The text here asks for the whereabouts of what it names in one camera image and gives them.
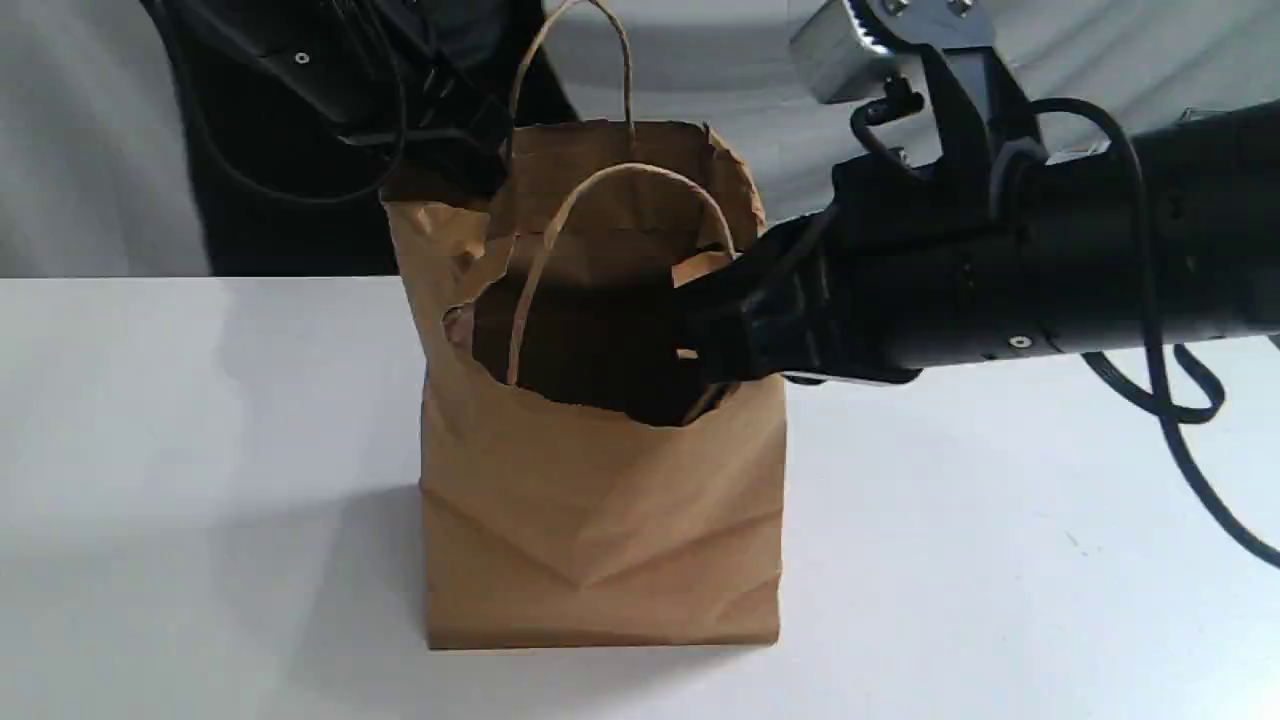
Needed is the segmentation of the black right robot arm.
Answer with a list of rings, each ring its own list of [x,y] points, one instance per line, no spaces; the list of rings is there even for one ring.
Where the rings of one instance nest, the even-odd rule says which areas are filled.
[[[1277,332],[1279,110],[1266,102],[975,183],[864,155],[819,213],[675,293],[710,383],[902,386],[925,369]]]

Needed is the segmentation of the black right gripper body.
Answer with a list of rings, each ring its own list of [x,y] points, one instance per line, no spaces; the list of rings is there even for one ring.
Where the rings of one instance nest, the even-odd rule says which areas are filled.
[[[833,170],[828,222],[805,266],[804,300],[831,306],[823,373],[904,384],[936,366],[992,363],[1011,350],[1011,240],[989,163],[943,158],[909,179],[874,158]]]

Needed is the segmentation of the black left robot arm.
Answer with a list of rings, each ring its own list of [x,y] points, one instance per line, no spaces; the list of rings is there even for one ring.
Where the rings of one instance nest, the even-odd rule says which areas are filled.
[[[182,27],[300,99],[340,142],[490,196],[506,182],[512,117],[452,61],[421,1],[155,1]]]

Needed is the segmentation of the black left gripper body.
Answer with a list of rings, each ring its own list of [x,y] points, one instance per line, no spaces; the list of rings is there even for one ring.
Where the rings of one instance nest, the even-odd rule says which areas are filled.
[[[481,197],[506,182],[509,113],[453,65],[397,61],[364,97],[372,104],[340,128],[347,143],[393,152],[402,142],[404,160]]]

